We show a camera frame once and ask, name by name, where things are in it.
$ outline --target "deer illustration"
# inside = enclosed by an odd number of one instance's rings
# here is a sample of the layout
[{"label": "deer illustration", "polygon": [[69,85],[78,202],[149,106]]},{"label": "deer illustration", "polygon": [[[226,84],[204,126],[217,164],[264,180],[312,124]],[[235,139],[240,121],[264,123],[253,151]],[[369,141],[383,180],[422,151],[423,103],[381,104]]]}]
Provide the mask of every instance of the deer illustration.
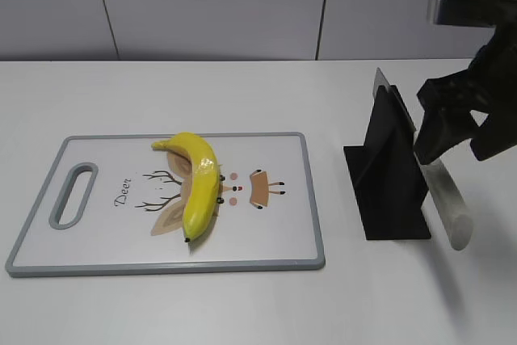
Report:
[{"label": "deer illustration", "polygon": [[[180,186],[179,193],[171,197],[160,197],[162,202],[150,203],[143,202],[141,205],[137,205],[135,208],[143,208],[146,212],[158,212],[160,216],[156,220],[153,229],[151,230],[152,236],[159,234],[166,234],[173,230],[180,229],[182,227],[182,215],[185,205],[187,204],[188,197],[191,194],[192,186],[192,167],[188,159],[168,152],[167,153],[167,164],[170,170],[177,176],[181,177],[183,181],[178,181],[169,171],[156,170],[152,174],[144,175],[147,179],[166,179],[163,183],[175,183]],[[237,173],[231,173],[230,179],[236,180],[238,178]],[[274,185],[284,185],[283,182],[268,183],[266,171],[256,170],[250,175],[252,193],[250,197],[250,203],[258,209],[262,209],[267,206],[269,200],[269,194],[285,194],[285,191],[270,191],[269,187]],[[223,204],[225,201],[221,197],[226,191],[240,192],[242,186],[225,186],[222,182],[225,181],[225,177],[221,176],[221,188],[220,197],[217,198],[219,204]],[[166,206],[173,200],[175,201],[171,206]],[[237,198],[232,197],[229,199],[229,204],[234,206],[237,204]]]}]

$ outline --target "knife stand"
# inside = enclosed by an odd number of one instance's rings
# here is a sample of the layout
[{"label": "knife stand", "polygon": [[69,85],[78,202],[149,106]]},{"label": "knife stand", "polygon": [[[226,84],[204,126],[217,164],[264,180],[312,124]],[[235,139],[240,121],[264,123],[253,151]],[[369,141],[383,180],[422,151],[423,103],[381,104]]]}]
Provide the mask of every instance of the knife stand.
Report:
[{"label": "knife stand", "polygon": [[427,185],[395,86],[379,86],[363,145],[343,147],[367,240],[428,239]]}]

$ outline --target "white table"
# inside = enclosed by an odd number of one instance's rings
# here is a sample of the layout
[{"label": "white table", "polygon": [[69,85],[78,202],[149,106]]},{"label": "white table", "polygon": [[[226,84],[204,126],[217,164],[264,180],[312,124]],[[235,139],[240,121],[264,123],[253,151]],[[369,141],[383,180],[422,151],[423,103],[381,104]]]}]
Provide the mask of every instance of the white table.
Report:
[{"label": "white table", "polygon": [[462,252],[429,196],[433,238],[367,242],[343,145],[362,144],[380,66],[415,119],[426,78],[468,61],[1,63],[0,259],[5,262],[64,137],[301,131],[326,266],[320,271],[11,279],[0,343],[513,343],[517,148],[443,161],[472,209]]}]

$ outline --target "yellow banana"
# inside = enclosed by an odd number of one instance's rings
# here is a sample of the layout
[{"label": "yellow banana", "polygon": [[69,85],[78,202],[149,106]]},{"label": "yellow banana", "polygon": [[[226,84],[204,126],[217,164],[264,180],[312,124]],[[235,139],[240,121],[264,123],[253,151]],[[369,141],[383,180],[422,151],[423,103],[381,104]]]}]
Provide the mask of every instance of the yellow banana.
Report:
[{"label": "yellow banana", "polygon": [[219,165],[212,147],[194,133],[179,133],[168,141],[155,141],[153,149],[169,150],[189,159],[192,188],[183,211],[185,242],[198,238],[207,229],[219,192]]}]

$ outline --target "kitchen knife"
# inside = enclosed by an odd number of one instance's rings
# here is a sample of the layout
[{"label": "kitchen knife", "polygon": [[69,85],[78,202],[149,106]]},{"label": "kitchen knife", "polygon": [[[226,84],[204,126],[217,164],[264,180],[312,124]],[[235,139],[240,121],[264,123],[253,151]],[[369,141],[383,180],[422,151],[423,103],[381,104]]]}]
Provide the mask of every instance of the kitchen knife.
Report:
[{"label": "kitchen knife", "polygon": [[[410,114],[406,110],[406,106],[401,100],[401,96],[391,88],[382,71],[377,68],[373,85],[374,99],[380,86],[384,86],[388,93],[395,97],[400,103],[402,111],[405,113],[407,123],[413,130],[413,133],[415,133],[416,128],[414,127]],[[439,158],[429,165],[420,165],[416,156],[415,159],[429,187],[429,192],[435,202],[436,210],[442,220],[451,247],[455,250],[463,250],[469,244],[470,238],[472,237],[474,224],[460,191]]]}]

